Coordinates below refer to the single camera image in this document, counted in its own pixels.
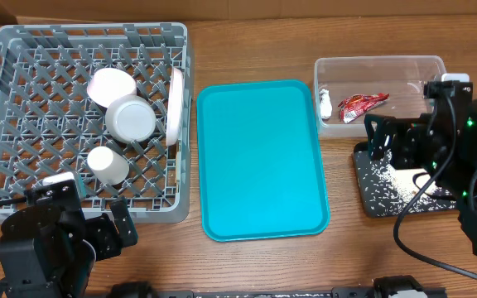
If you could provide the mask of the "red snack wrapper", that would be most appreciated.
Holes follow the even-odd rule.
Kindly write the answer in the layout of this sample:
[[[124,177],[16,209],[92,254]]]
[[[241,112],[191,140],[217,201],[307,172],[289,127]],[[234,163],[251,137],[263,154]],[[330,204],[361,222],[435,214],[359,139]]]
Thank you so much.
[[[390,94],[384,93],[352,95],[342,100],[338,105],[340,108],[340,120],[343,123],[350,123],[370,109],[385,103],[389,96]]]

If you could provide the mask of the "white tissue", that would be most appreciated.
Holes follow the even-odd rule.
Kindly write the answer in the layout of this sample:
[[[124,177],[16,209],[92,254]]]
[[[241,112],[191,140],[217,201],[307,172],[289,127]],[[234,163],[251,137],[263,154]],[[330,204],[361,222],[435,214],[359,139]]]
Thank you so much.
[[[330,119],[332,115],[332,103],[330,101],[330,92],[328,89],[321,89],[320,95],[320,117],[322,120]]]

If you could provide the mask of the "white cup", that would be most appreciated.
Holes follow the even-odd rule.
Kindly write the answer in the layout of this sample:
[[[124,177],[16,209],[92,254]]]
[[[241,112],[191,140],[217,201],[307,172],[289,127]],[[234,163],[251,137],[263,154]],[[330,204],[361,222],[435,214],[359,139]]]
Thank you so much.
[[[87,164],[103,184],[118,185],[128,176],[128,161],[108,147],[95,147],[87,156]]]

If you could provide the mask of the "grey-green bowl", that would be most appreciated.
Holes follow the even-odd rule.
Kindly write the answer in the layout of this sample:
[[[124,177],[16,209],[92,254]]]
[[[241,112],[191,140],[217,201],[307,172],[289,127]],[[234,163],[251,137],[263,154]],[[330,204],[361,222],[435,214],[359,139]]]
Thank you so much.
[[[151,105],[137,95],[126,95],[113,101],[105,114],[109,134],[125,144],[147,140],[155,131],[156,120]]]

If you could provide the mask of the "white round plate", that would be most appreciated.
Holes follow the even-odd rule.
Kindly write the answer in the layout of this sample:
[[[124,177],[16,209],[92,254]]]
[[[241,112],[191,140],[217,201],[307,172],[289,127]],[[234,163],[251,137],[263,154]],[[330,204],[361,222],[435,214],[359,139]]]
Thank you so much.
[[[169,84],[169,98],[166,115],[166,145],[168,147],[175,145],[179,139],[183,95],[183,74],[179,69],[173,67]]]

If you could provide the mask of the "pink bowl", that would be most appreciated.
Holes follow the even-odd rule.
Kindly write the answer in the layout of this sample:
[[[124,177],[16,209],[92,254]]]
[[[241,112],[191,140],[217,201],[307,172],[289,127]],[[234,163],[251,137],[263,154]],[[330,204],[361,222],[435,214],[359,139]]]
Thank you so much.
[[[117,68],[102,68],[94,73],[86,91],[96,104],[108,108],[121,97],[135,95],[137,86],[129,73]]]

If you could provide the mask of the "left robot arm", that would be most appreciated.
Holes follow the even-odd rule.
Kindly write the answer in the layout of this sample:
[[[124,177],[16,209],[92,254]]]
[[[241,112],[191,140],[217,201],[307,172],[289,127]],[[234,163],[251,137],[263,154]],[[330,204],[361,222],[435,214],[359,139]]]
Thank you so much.
[[[94,264],[138,241],[127,201],[114,200],[111,211],[86,219],[80,208],[35,204],[7,218],[0,297],[83,297]]]

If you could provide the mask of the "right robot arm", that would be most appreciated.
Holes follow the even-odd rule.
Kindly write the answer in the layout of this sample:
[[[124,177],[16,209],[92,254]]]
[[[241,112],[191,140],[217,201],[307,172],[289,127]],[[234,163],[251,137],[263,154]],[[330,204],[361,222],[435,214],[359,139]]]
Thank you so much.
[[[393,118],[369,114],[364,122],[368,149],[377,160],[388,153],[397,170],[422,168],[429,183],[448,192],[457,203],[460,227],[472,243],[477,257],[477,101],[435,97],[434,111],[419,118]],[[433,266],[477,280],[477,274],[415,252],[399,238],[397,245],[407,254]]]

